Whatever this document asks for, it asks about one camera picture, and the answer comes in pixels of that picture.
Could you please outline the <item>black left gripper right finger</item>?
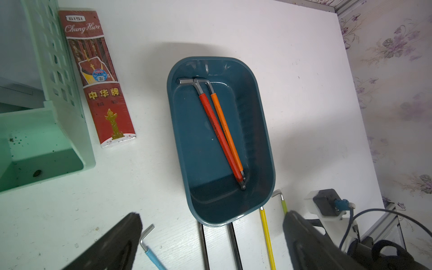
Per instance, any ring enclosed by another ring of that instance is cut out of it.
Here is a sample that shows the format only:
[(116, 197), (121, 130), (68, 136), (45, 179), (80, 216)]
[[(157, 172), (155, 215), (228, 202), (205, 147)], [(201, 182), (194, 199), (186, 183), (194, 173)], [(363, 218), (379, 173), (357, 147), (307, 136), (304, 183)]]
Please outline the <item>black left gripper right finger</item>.
[(283, 231), (295, 270), (363, 270), (296, 211), (283, 220)]

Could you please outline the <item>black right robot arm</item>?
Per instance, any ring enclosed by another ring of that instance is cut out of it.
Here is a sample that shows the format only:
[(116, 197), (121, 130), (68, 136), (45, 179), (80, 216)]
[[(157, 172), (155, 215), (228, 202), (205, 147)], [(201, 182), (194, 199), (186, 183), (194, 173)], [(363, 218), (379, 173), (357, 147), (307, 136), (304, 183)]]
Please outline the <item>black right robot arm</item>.
[[(394, 248), (396, 255), (384, 255), (384, 248)], [(347, 255), (367, 270), (428, 270), (400, 245), (389, 240), (380, 240), (370, 248), (359, 240), (349, 245)]]

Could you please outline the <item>red hex key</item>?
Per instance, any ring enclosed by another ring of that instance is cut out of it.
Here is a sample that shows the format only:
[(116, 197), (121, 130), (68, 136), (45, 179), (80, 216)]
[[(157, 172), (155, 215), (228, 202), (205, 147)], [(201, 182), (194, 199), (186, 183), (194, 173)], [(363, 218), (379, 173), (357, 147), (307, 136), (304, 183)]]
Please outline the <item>red hex key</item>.
[(200, 102), (201, 102), (201, 104), (204, 108), (204, 111), (205, 111), (205, 113), (206, 113), (206, 115), (207, 115), (207, 117), (211, 123), (211, 126), (214, 129), (214, 132), (215, 132), (217, 139), (219, 141), (219, 144), (220, 144), (220, 146), (224, 152), (224, 155), (228, 161), (228, 164), (229, 164), (229, 166), (230, 166), (230, 168), (234, 174), (234, 177), (235, 177), (238, 185), (240, 186), (241, 190), (244, 191), (244, 190), (246, 190), (246, 183), (245, 183), (246, 180), (243, 181), (243, 177), (240, 173), (240, 169), (236, 164), (234, 156), (232, 155), (232, 152), (231, 152), (230, 147), (227, 143), (222, 125), (219, 121), (216, 109), (215, 109), (214, 105), (211, 105), (207, 95), (204, 93), (204, 90), (201, 87), (202, 83), (198, 84), (195, 81), (195, 79), (196, 78), (194, 78), (194, 79), (192, 79), (192, 78), (180, 78), (177, 80), (177, 83), (179, 85), (192, 85), (196, 89), (198, 96), (199, 96), (199, 99), (200, 99)]

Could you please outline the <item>orange hex key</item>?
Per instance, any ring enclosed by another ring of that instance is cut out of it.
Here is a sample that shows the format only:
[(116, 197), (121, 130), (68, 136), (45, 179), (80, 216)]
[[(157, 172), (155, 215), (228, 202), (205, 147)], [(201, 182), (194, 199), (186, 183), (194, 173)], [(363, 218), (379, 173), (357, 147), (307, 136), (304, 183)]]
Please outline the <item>orange hex key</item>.
[(225, 118), (225, 116), (224, 116), (224, 113), (223, 113), (222, 107), (221, 107), (221, 105), (220, 105), (220, 102), (219, 102), (218, 96), (217, 96), (217, 94), (215, 93), (212, 84), (211, 84), (208, 80), (206, 80), (206, 79), (195, 79), (195, 81), (196, 81), (198, 84), (200, 84), (200, 83), (205, 83), (205, 84), (207, 85), (207, 87), (209, 88), (210, 93), (211, 93), (210, 96), (211, 96), (211, 99), (212, 99), (212, 101), (213, 101), (213, 105), (214, 105), (214, 107), (215, 107), (215, 109), (216, 109), (216, 112), (217, 112), (217, 114), (218, 114), (219, 121), (220, 121), (220, 123), (221, 123), (221, 125), (222, 125), (222, 128), (223, 128), (223, 131), (224, 131), (224, 134), (225, 134), (225, 137), (226, 137), (227, 143), (228, 143), (229, 148), (230, 148), (230, 150), (231, 150), (231, 152), (232, 152), (232, 155), (233, 155), (234, 158), (235, 158), (236, 164), (237, 164), (237, 166), (238, 166), (239, 169), (240, 169), (240, 173), (241, 173), (241, 175), (242, 175), (242, 177), (243, 177), (243, 181), (245, 181), (245, 174), (244, 174), (243, 165), (242, 165), (241, 160), (240, 160), (240, 158), (239, 158), (239, 155), (238, 155), (237, 149), (236, 149), (236, 147), (235, 147), (235, 143), (234, 143), (234, 141), (233, 141), (233, 139), (232, 139), (232, 136), (231, 136), (231, 133), (230, 133), (230, 130), (229, 130), (229, 127), (228, 127), (228, 124), (227, 124), (226, 118)]

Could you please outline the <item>long black hex key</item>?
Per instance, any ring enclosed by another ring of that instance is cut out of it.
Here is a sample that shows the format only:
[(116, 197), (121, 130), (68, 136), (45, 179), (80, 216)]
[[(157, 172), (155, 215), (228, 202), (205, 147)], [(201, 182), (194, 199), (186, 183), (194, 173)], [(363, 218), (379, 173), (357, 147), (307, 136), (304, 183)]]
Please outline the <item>long black hex key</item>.
[(241, 256), (240, 256), (238, 243), (237, 243), (237, 239), (236, 239), (236, 235), (235, 235), (234, 224), (232, 222), (228, 224), (228, 232), (229, 232), (229, 236), (230, 236), (229, 238), (231, 241), (231, 246), (232, 246), (232, 250), (233, 250), (233, 254), (234, 254), (236, 268), (237, 268), (237, 270), (243, 270), (243, 265), (241, 262)]

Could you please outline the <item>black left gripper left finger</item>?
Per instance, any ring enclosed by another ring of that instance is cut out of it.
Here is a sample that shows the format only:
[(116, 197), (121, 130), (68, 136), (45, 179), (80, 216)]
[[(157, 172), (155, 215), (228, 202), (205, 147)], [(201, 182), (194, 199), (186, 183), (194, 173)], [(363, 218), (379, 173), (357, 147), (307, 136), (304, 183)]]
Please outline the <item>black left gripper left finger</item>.
[(131, 270), (142, 232), (138, 213), (129, 213), (66, 270)]

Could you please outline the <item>yellow hex key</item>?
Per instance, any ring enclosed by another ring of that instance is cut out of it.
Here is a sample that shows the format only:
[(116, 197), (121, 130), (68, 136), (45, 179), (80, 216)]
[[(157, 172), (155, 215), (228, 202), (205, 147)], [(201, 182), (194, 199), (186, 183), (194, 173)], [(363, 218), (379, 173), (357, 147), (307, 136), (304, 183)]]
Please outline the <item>yellow hex key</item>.
[(263, 232), (264, 232), (264, 238), (265, 238), (265, 244), (266, 244), (266, 248), (267, 248), (270, 268), (271, 268), (271, 270), (276, 270), (276, 265), (275, 265), (275, 260), (274, 260), (274, 256), (273, 256), (273, 250), (272, 250), (272, 244), (271, 244), (271, 238), (270, 238), (270, 232), (268, 229), (266, 212), (265, 212), (263, 207), (260, 207), (259, 213), (261, 216), (262, 227), (263, 227)]

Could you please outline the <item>lime green hex key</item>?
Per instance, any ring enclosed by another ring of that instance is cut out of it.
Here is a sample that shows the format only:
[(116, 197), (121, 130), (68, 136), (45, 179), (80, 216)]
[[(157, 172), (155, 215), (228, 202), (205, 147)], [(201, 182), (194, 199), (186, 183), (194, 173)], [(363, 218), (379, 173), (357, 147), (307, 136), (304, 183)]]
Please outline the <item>lime green hex key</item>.
[(278, 190), (275, 190), (275, 191), (273, 192), (273, 194), (272, 194), (272, 197), (274, 198), (274, 197), (276, 197), (276, 196), (279, 196), (279, 197), (280, 197), (281, 205), (282, 205), (282, 210), (283, 210), (283, 214), (286, 215), (287, 212), (288, 212), (288, 208), (287, 208), (286, 201), (285, 201), (285, 198), (284, 198), (284, 195), (283, 195), (282, 191), (279, 190), (279, 189), (278, 189)]

